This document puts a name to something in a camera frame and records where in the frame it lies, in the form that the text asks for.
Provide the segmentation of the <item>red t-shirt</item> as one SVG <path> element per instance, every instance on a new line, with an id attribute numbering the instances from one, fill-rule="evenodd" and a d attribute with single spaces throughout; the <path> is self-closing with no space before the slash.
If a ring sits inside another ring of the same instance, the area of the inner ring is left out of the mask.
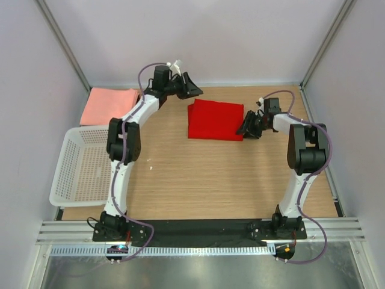
<path id="1" fill-rule="evenodd" d="M 196 99 L 187 113 L 188 138 L 243 141 L 236 133 L 244 120 L 242 104 Z"/>

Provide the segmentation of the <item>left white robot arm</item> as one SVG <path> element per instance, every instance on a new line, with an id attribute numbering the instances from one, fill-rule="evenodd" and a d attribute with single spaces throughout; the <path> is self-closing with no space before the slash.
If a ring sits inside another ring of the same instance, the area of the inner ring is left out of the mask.
<path id="1" fill-rule="evenodd" d="M 131 171 L 141 153 L 143 125 L 169 96 L 188 99 L 203 93 L 188 73 L 180 70 L 179 60 L 148 64 L 140 70 L 138 78 L 152 66 L 153 78 L 146 89 L 139 85 L 141 96 L 137 104 L 124 116 L 109 121 L 106 151 L 111 161 L 111 181 L 107 202 L 94 225 L 94 241 L 120 241 L 128 235 L 127 193 Z"/>

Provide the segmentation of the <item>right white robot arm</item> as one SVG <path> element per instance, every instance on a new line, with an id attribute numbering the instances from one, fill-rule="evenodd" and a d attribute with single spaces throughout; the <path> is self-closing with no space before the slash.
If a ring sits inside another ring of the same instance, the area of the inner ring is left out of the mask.
<path id="1" fill-rule="evenodd" d="M 326 127 L 283 112 L 278 98 L 261 98 L 257 105 L 257 111 L 247 112 L 236 134 L 259 139 L 263 131 L 272 130 L 288 135 L 286 159 L 291 177 L 271 220 L 250 223 L 251 236 L 256 240 L 306 238 L 304 201 L 314 180 L 330 161 L 330 140 Z"/>

